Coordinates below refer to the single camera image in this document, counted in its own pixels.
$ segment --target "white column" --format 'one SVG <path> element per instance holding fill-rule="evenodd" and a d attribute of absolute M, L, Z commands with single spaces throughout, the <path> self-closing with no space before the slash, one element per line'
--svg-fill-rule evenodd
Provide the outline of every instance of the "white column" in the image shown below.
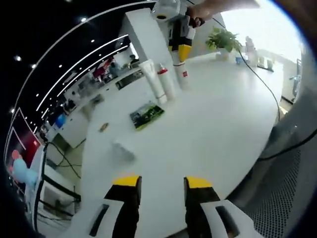
<path fill-rule="evenodd" d="M 162 63 L 169 71 L 174 84 L 177 84 L 173 60 L 168 51 L 158 23 L 151 17 L 149 8 L 126 13 L 123 20 L 121 34 L 129 34 L 129 38 L 139 55 L 140 62 L 152 60 L 156 65 Z"/>

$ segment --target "white tube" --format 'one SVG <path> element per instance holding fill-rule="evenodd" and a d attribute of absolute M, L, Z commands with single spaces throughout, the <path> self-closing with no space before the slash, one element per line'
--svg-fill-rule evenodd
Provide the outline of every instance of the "white tube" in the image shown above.
<path fill-rule="evenodd" d="M 167 102 L 167 98 L 165 95 L 165 92 L 163 90 L 163 87 L 159 81 L 159 77 L 157 75 L 157 72 L 154 67 L 154 63 L 151 59 L 140 63 L 139 67 L 141 68 L 143 74 L 148 80 L 148 83 L 154 93 L 154 96 L 156 97 L 159 104 L 164 104 Z"/>
<path fill-rule="evenodd" d="M 186 90 L 189 88 L 188 83 L 188 72 L 185 67 L 185 63 L 176 65 L 175 67 L 176 75 L 177 75 L 177 81 L 179 83 L 179 86 L 182 90 Z"/>
<path fill-rule="evenodd" d="M 159 80 L 162 84 L 162 87 L 165 91 L 165 95 L 168 100 L 172 100 L 175 98 L 175 85 L 173 83 L 173 79 L 168 72 L 168 70 L 160 64 L 160 71 L 158 72 Z"/>

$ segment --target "black cable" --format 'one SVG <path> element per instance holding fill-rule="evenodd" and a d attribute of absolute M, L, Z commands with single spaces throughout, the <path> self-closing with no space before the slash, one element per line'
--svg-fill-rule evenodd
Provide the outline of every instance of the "black cable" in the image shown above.
<path fill-rule="evenodd" d="M 195 5 L 192 1 L 189 1 L 189 0 L 186 0 L 186 1 L 190 2 L 192 5 Z"/>
<path fill-rule="evenodd" d="M 70 167 L 70 166 L 81 166 L 81 165 L 58 165 L 57 167 Z"/>
<path fill-rule="evenodd" d="M 59 148 L 58 148 L 54 143 L 52 143 L 52 142 L 48 142 L 48 144 L 53 145 L 53 146 L 57 149 L 57 151 L 63 156 L 63 160 L 65 159 L 65 160 L 67 161 L 67 163 L 69 164 L 69 166 L 71 167 L 71 169 L 74 171 L 74 173 L 76 174 L 76 176 L 81 179 L 81 177 L 80 177 L 80 176 L 77 174 L 77 172 L 75 171 L 73 165 L 72 165 L 72 164 L 70 163 L 70 161 L 66 158 L 66 156 L 59 150 Z"/>
<path fill-rule="evenodd" d="M 225 28 L 219 21 L 217 21 L 216 19 L 213 18 L 214 21 L 216 21 L 220 26 L 222 26 L 223 28 Z M 280 120 L 280 111 L 279 111 L 279 105 L 278 105 L 278 102 L 277 102 L 277 99 L 276 97 L 274 96 L 273 92 L 271 91 L 271 89 L 263 82 L 263 80 L 254 72 L 254 70 L 246 63 L 246 61 L 244 60 L 241 52 L 239 51 L 239 54 L 242 58 L 242 60 L 244 61 L 244 63 L 246 64 L 246 66 L 262 81 L 262 83 L 268 88 L 268 90 L 271 92 L 271 94 L 273 95 L 274 99 L 275 99 L 275 102 L 277 104 L 277 107 L 278 107 L 278 120 Z M 267 161 L 267 160 L 270 160 L 270 159 L 273 159 L 275 158 L 276 156 L 280 156 L 288 151 L 291 151 L 293 149 L 296 149 L 304 144 L 306 144 L 307 142 L 309 142 L 315 135 L 317 134 L 317 129 L 314 130 L 307 138 L 305 138 L 304 140 L 302 140 L 301 142 L 295 144 L 295 145 L 292 145 L 284 150 L 281 150 L 280 152 L 274 154 L 274 155 L 271 155 L 269 157 L 265 157 L 265 158 L 258 158 L 258 161 Z"/>
<path fill-rule="evenodd" d="M 64 228 L 67 229 L 67 227 L 62 226 L 60 223 L 57 223 L 56 221 L 54 221 L 54 222 L 55 222 L 55 224 L 58 224 L 59 227 L 53 226 L 52 224 L 49 224 L 49 223 L 45 222 L 44 220 L 40 220 L 40 219 L 39 219 L 39 221 L 42 222 L 42 223 L 44 223 L 44 224 L 46 224 L 46 225 L 48 225 L 48 226 L 50 226 L 50 227 L 54 227 L 54 228 L 56 228 L 56 229 L 60 229 L 60 227 L 64 227 Z"/>
<path fill-rule="evenodd" d="M 277 111 L 278 111 L 278 121 L 280 120 L 280 110 L 279 110 L 279 105 L 278 105 L 278 101 L 277 101 L 277 99 L 276 99 L 276 97 L 275 97 L 275 95 L 274 95 L 274 93 L 272 92 L 272 90 L 267 86 L 267 84 L 266 83 L 264 83 L 264 81 L 261 79 L 261 77 L 260 76 L 258 76 L 258 74 L 257 73 L 255 73 L 255 71 L 247 64 L 247 62 L 245 61 L 245 59 L 243 58 L 243 56 L 242 56 L 242 54 L 241 54 L 241 51 L 240 50 L 238 50 L 238 52 L 239 52 L 239 54 L 240 54 L 240 56 L 241 56 L 241 58 L 242 58 L 242 60 L 243 60 L 243 62 L 246 64 L 246 66 L 256 75 L 256 77 L 258 77 L 259 78 L 259 80 L 261 80 L 261 82 L 265 85 L 265 87 L 267 87 L 267 89 L 270 91 L 270 93 L 272 94 L 272 96 L 273 96 L 273 98 L 274 98 L 274 100 L 275 100 L 275 102 L 276 102 L 276 105 L 277 105 Z"/>
<path fill-rule="evenodd" d="M 49 220 L 51 220 L 51 221 L 71 221 L 70 219 L 55 219 L 55 218 L 49 218 L 49 217 L 46 217 L 46 216 L 42 215 L 41 213 L 38 213 L 38 215 L 40 215 L 40 217 L 49 219 Z"/>
<path fill-rule="evenodd" d="M 301 142 L 299 142 L 299 143 L 297 143 L 297 144 L 295 144 L 295 145 L 292 145 L 292 146 L 290 146 L 290 147 L 288 147 L 288 148 L 286 148 L 286 149 L 284 149 L 284 150 L 282 150 L 282 151 L 280 151 L 280 152 L 278 152 L 278 153 L 276 153 L 276 154 L 274 154 L 274 155 L 271 155 L 271 156 L 269 156 L 269 157 L 266 157 L 266 158 L 258 158 L 258 160 L 259 160 L 259 161 L 267 161 L 267 160 L 270 160 L 270 159 L 272 159 L 272 158 L 274 158 L 274 157 L 276 157 L 276 156 L 282 155 L 282 154 L 284 154 L 284 153 L 286 153 L 286 152 L 288 152 L 288 151 L 290 151 L 290 150 L 296 149 L 296 148 L 298 148 L 298 147 L 300 147 L 300 146 L 306 144 L 307 142 L 309 142 L 316 134 L 317 134 L 317 129 L 314 130 L 314 131 L 312 132 L 312 134 L 310 134 L 306 139 L 302 140 Z"/>

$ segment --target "ceiling light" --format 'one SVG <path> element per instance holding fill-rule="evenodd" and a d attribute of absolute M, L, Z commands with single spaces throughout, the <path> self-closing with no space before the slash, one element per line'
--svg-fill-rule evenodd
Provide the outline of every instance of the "ceiling light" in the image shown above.
<path fill-rule="evenodd" d="M 74 77 L 64 88 L 63 90 L 60 91 L 60 93 L 57 95 L 59 96 L 60 94 L 63 93 L 63 91 L 73 82 L 75 81 L 80 75 L 82 75 L 87 69 L 89 69 L 90 67 L 94 66 L 95 64 L 97 64 L 98 62 L 100 62 L 101 60 L 105 61 L 104 59 L 111 56 L 113 53 L 116 53 L 117 51 L 120 51 L 120 50 L 123 50 L 124 48 L 127 48 L 128 46 L 124 46 L 124 47 L 121 47 L 120 49 L 118 50 L 115 50 L 113 52 L 111 52 L 110 54 L 102 57 L 101 59 L 97 60 L 96 62 L 94 62 L 93 64 L 91 64 L 90 66 L 88 66 L 86 69 L 84 69 L 81 73 L 79 73 L 78 75 L 76 75 L 76 77 Z"/>
<path fill-rule="evenodd" d="M 22 58 L 21 58 L 20 56 L 15 56 L 14 59 L 15 59 L 16 61 L 21 61 L 21 60 L 22 60 Z"/>
<path fill-rule="evenodd" d="M 83 61 L 85 58 L 87 58 L 88 56 L 90 56 L 91 54 L 93 54 L 94 52 L 100 50 L 102 47 L 105 47 L 109 44 L 111 44 L 112 42 L 115 42 L 117 40 L 120 40 L 124 37 L 128 36 L 128 34 L 120 36 L 116 39 L 113 39 L 112 41 L 109 41 L 105 44 L 103 44 L 102 46 L 98 47 L 97 49 L 91 51 L 89 54 L 87 54 L 86 56 L 84 56 L 83 58 L 81 58 L 76 64 L 74 64 L 71 68 L 68 69 L 68 71 L 66 71 L 59 79 L 58 81 L 56 81 L 56 83 L 52 86 L 52 88 L 50 88 L 50 90 L 46 93 L 46 95 L 44 96 L 44 98 L 41 100 L 40 104 L 38 105 L 38 107 L 36 108 L 36 111 L 39 110 L 40 106 L 42 105 L 42 103 L 44 102 L 45 98 L 50 94 L 50 92 L 56 87 L 56 85 L 65 77 L 65 75 L 67 75 L 76 65 L 78 65 L 81 61 Z"/>
<path fill-rule="evenodd" d="M 46 108 L 44 114 L 41 116 L 41 118 L 43 118 L 45 116 L 45 114 L 48 112 L 49 108 Z"/>

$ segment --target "white container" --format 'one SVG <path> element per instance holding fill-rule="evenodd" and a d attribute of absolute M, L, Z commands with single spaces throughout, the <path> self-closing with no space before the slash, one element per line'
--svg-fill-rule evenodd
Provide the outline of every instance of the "white container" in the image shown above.
<path fill-rule="evenodd" d="M 175 98 L 175 85 L 173 83 L 173 79 L 170 76 L 170 73 L 168 72 L 167 68 L 165 68 L 161 63 L 159 64 L 159 67 L 159 80 L 162 84 L 167 99 L 172 100 Z"/>
<path fill-rule="evenodd" d="M 267 62 L 267 68 L 270 70 L 273 70 L 273 62 L 269 59 L 266 62 Z"/>
<path fill-rule="evenodd" d="M 229 59 L 229 52 L 225 48 L 218 48 L 220 52 L 220 59 L 223 61 L 227 61 Z"/>
<path fill-rule="evenodd" d="M 157 75 L 157 72 L 155 70 L 154 63 L 151 59 L 140 63 L 139 67 L 142 70 L 142 73 L 147 78 L 147 81 L 154 93 L 154 96 L 156 97 L 159 104 L 164 104 L 167 102 L 167 97 L 165 95 L 165 92 L 163 90 L 162 84 L 159 81 L 159 77 Z"/>
<path fill-rule="evenodd" d="M 177 81 L 179 84 L 179 87 L 182 90 L 186 90 L 189 88 L 189 83 L 188 83 L 188 72 L 185 67 L 185 63 L 181 63 L 179 65 L 175 65 L 175 72 L 177 76 Z"/>

